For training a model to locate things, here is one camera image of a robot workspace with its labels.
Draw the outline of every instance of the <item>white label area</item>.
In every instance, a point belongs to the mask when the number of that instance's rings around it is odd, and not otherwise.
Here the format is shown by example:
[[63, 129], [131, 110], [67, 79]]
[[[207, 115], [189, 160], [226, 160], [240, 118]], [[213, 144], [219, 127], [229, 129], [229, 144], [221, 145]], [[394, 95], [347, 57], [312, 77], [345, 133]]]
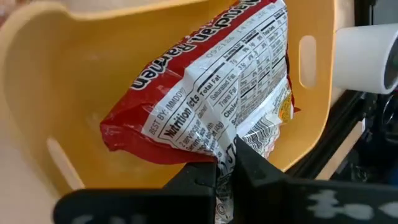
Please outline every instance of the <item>white label area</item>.
[[188, 66], [142, 133], [174, 148], [225, 157], [236, 126], [286, 76], [286, 40], [287, 11], [277, 1]]

